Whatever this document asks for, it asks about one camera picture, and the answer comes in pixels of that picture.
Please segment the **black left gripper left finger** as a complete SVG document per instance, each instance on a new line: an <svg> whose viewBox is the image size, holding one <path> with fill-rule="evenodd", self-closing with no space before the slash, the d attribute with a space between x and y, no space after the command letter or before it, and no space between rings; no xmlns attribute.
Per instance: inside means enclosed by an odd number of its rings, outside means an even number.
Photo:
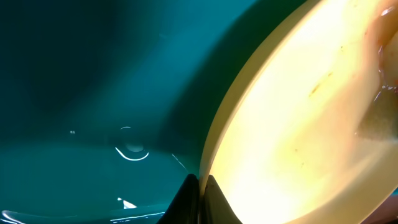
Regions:
<svg viewBox="0 0 398 224"><path fill-rule="evenodd" d="M199 196L198 179L188 174L157 224L197 224Z"/></svg>

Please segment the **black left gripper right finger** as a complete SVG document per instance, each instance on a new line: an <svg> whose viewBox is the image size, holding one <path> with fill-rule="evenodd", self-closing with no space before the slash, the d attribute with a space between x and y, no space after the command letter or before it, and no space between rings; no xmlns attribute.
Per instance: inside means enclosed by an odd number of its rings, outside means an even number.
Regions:
<svg viewBox="0 0 398 224"><path fill-rule="evenodd" d="M217 181L209 175L202 203L203 224L242 224L230 207Z"/></svg>

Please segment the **green yellow scrub sponge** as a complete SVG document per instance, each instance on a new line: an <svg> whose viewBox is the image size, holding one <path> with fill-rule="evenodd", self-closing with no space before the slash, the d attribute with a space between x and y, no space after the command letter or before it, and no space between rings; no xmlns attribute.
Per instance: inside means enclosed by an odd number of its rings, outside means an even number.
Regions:
<svg viewBox="0 0 398 224"><path fill-rule="evenodd" d="M374 27L380 85L359 125L358 136L397 141L397 5L383 10Z"/></svg>

